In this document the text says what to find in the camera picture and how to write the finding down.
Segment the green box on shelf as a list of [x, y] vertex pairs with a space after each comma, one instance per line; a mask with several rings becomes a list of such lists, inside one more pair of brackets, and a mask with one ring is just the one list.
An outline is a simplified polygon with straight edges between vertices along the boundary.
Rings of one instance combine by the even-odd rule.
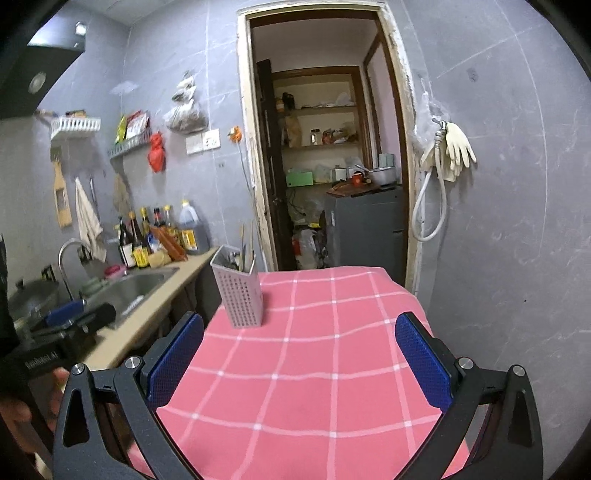
[[311, 186], [314, 184], [314, 174], [311, 171], [290, 171], [286, 181], [290, 188]]

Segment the metal spice wall shelf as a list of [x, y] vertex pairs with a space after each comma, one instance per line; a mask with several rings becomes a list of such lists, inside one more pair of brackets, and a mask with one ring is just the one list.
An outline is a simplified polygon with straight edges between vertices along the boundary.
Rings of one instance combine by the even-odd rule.
[[121, 156], [125, 156], [130, 152], [136, 150], [137, 148], [143, 147], [148, 145], [150, 142], [150, 137], [152, 135], [152, 131], [150, 128], [145, 129], [142, 133], [129, 138], [125, 139], [122, 142], [115, 144], [109, 151], [108, 151], [108, 158], [115, 159]]

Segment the red plastic bag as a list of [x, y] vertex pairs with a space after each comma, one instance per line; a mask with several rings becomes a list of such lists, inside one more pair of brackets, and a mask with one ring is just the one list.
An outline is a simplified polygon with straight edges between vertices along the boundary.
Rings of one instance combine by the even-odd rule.
[[147, 155], [148, 165], [154, 173], [161, 173], [165, 168], [164, 142], [160, 132], [150, 136], [150, 150]]

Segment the pink checked tablecloth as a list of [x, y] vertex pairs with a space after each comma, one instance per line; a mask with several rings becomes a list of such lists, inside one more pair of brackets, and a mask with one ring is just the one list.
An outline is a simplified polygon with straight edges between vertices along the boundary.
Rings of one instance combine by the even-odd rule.
[[266, 273], [263, 324], [224, 308], [157, 414], [207, 479], [392, 479], [440, 417], [394, 340], [417, 298], [377, 267]]

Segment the white perforated utensil holder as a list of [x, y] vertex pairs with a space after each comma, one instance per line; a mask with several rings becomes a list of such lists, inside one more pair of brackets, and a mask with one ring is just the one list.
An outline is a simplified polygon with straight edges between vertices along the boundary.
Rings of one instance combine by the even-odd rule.
[[221, 295], [221, 303], [235, 328], [259, 327], [263, 324], [263, 292], [259, 282], [256, 258], [240, 270], [239, 249], [227, 245], [217, 249], [211, 269]]

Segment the red mug on cabinet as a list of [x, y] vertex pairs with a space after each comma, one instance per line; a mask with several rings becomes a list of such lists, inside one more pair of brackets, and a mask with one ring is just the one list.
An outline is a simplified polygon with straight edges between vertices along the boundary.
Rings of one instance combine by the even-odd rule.
[[355, 174], [352, 175], [351, 181], [352, 181], [353, 186], [360, 187], [366, 183], [366, 178], [365, 178], [365, 175], [363, 175], [363, 173], [356, 172]]

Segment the cream rubber gloves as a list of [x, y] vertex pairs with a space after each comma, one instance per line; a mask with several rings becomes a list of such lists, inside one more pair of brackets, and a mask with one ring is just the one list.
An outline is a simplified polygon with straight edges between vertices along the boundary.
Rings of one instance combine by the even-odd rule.
[[441, 137], [439, 147], [435, 147], [436, 138], [427, 144], [419, 163], [420, 169], [424, 172], [437, 169], [435, 153], [438, 152], [443, 179], [453, 183], [464, 170], [477, 163], [477, 157], [467, 136], [457, 124], [439, 121], [437, 134]]

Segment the hanging beige towel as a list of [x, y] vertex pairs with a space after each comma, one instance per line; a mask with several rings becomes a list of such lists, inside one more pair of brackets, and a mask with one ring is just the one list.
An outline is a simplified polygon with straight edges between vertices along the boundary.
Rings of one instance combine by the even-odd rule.
[[103, 228], [78, 177], [75, 178], [75, 204], [80, 239], [87, 244], [93, 258], [105, 263], [107, 252], [101, 238]]

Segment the white wall socket panel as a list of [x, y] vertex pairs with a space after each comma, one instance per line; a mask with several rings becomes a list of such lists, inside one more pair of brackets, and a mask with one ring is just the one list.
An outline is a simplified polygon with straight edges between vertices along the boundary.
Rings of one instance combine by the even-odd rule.
[[193, 134], [185, 138], [185, 151], [187, 155], [202, 153], [217, 149], [221, 146], [221, 133], [218, 129], [211, 129]]

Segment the wooden storage shelf unit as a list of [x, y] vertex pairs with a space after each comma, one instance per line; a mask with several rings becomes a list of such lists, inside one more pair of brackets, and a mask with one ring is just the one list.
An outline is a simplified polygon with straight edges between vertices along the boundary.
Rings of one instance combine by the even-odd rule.
[[356, 165], [370, 167], [370, 120], [359, 67], [276, 72], [273, 89], [284, 176], [311, 171], [311, 186], [329, 185], [346, 181]]

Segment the steel pot on cabinet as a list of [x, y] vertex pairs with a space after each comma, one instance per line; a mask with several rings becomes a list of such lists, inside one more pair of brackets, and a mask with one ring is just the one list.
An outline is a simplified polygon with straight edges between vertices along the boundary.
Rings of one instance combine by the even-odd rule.
[[394, 166], [379, 167], [370, 170], [369, 177], [377, 186], [393, 185], [398, 181], [398, 171]]

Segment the white wall basket shelf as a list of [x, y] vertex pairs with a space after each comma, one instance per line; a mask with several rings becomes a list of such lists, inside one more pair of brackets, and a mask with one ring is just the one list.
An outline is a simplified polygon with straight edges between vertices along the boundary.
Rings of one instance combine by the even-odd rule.
[[94, 117], [55, 117], [50, 122], [50, 140], [86, 138], [99, 132], [101, 119]]

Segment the wooden chopstick purple band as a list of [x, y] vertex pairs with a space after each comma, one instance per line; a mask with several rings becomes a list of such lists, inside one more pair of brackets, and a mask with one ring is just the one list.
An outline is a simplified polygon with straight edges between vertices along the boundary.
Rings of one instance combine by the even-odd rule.
[[247, 264], [249, 269], [247, 272], [250, 273], [250, 271], [252, 271], [252, 266], [256, 264], [256, 220], [250, 222], [249, 233], [249, 264]]

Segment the hanging grey plastic bag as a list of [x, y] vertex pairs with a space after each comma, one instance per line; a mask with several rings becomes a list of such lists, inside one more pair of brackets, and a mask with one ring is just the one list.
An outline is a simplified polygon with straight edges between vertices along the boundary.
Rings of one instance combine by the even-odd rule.
[[201, 110], [195, 93], [197, 93], [195, 76], [191, 71], [185, 71], [171, 96], [173, 107], [163, 115], [164, 124], [168, 130], [177, 134], [190, 135], [204, 131], [207, 127], [206, 115]]

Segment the chrome faucet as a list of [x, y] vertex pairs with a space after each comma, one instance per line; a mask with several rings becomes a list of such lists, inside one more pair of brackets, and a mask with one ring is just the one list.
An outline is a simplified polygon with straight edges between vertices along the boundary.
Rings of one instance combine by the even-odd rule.
[[57, 267], [65, 291], [74, 300], [78, 289], [92, 277], [91, 252], [83, 240], [70, 238], [60, 247], [57, 254]]

